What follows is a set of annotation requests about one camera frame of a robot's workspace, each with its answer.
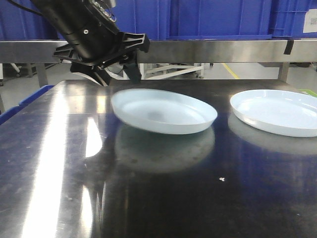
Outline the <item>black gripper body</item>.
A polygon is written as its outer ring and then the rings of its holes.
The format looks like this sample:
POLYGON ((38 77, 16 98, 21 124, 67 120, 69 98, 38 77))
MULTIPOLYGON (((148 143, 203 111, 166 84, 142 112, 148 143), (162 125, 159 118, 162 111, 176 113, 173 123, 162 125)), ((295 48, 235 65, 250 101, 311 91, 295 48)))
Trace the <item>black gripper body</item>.
POLYGON ((93 57, 87 57, 79 53, 78 49, 70 44, 55 49, 53 57, 60 61, 70 61, 85 66, 95 66, 104 69, 114 63, 135 64, 137 51, 147 53, 150 47, 150 40, 146 34, 119 32, 114 37, 114 42, 106 51, 101 46, 93 57))

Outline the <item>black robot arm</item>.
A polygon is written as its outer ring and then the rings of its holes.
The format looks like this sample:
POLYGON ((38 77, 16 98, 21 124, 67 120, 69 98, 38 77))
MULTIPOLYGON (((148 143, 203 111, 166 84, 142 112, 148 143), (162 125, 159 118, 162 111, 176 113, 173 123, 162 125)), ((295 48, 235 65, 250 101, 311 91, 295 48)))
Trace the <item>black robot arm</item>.
POLYGON ((137 51, 148 52, 146 34, 122 32, 102 0, 34 0, 43 17, 63 36, 66 45, 56 48, 53 56, 71 63, 70 71, 101 86, 111 76, 106 68, 118 63, 133 83, 142 75, 137 51))

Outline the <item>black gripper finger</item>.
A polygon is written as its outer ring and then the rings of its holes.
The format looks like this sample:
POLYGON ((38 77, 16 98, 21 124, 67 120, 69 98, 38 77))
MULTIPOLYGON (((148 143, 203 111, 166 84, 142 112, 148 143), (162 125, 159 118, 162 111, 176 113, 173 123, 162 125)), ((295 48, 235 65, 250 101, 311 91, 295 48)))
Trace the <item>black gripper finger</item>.
POLYGON ((100 70, 95 66, 71 63, 70 72, 83 76, 104 87, 109 86, 111 82, 111 76, 105 70, 100 70))
POLYGON ((132 83, 141 82, 141 73, 138 67, 136 56, 132 56, 123 63, 123 71, 132 83))

